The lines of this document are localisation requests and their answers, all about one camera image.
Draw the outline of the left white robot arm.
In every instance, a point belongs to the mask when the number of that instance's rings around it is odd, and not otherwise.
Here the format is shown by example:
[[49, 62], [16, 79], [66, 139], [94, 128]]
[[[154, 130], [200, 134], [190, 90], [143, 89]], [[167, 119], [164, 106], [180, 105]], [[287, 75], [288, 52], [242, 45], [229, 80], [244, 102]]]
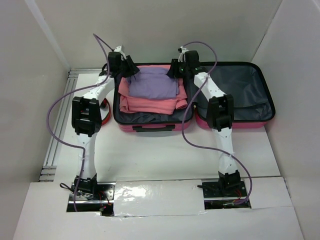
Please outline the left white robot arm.
[[82, 150], [79, 155], [79, 174], [74, 179], [74, 189], [80, 191], [88, 200], [94, 199], [99, 193], [95, 143], [103, 125], [101, 106], [108, 93], [115, 88], [118, 76], [131, 77], [139, 72], [131, 57], [125, 55], [121, 47], [109, 52], [107, 60], [106, 73], [101, 74], [96, 85], [83, 96], [75, 96], [71, 106], [71, 125]]

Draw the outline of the pink sweatshirt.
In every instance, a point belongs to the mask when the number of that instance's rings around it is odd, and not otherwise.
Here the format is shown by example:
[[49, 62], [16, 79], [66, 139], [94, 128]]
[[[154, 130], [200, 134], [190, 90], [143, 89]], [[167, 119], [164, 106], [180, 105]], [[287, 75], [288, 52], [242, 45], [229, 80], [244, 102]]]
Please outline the pink sweatshirt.
[[[169, 70], [167, 65], [141, 65], [139, 67], [162, 67]], [[120, 80], [118, 93], [120, 94], [119, 109], [126, 114], [133, 114], [139, 112], [156, 113], [172, 115], [175, 110], [184, 109], [187, 107], [187, 93], [184, 88], [183, 80], [178, 80], [179, 94], [173, 99], [146, 99], [129, 96], [129, 85], [125, 83], [125, 78]]]

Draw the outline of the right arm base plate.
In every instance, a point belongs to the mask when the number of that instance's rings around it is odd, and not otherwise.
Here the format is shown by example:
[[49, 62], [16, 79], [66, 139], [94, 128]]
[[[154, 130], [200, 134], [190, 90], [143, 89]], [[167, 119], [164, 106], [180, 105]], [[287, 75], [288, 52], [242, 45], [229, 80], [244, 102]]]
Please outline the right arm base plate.
[[249, 200], [236, 204], [247, 197], [247, 189], [243, 180], [239, 187], [225, 191], [220, 188], [218, 181], [203, 181], [197, 187], [202, 190], [205, 210], [251, 208]]

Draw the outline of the purple shirt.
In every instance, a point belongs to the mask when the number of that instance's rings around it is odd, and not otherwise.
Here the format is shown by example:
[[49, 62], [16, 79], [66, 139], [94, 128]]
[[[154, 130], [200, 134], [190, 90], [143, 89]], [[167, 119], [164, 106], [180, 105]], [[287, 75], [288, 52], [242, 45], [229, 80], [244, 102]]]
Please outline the purple shirt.
[[180, 93], [179, 82], [170, 78], [168, 71], [158, 66], [139, 67], [138, 73], [124, 80], [128, 84], [128, 95], [149, 100], [175, 99]]

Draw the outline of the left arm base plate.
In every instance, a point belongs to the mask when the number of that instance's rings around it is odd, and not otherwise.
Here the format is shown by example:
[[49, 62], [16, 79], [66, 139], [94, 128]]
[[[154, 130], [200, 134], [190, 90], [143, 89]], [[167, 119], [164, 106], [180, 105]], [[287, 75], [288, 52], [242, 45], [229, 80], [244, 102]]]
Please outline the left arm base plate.
[[75, 212], [97, 212], [104, 217], [114, 215], [115, 183], [98, 184], [94, 193], [77, 190], [75, 186], [68, 186], [65, 183], [59, 184], [60, 188], [69, 191], [66, 211]]

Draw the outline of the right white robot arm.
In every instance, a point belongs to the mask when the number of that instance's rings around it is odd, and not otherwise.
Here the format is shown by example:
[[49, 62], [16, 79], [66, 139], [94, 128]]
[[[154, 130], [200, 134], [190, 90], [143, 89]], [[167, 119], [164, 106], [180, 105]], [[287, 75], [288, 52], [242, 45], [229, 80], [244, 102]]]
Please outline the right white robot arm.
[[218, 190], [223, 196], [230, 196], [241, 185], [232, 143], [234, 99], [232, 95], [224, 93], [212, 79], [211, 72], [201, 66], [196, 50], [188, 50], [182, 46], [178, 51], [179, 57], [171, 61], [167, 75], [184, 80], [193, 79], [198, 90], [191, 103], [200, 93], [207, 100], [205, 120], [214, 133], [219, 152]]

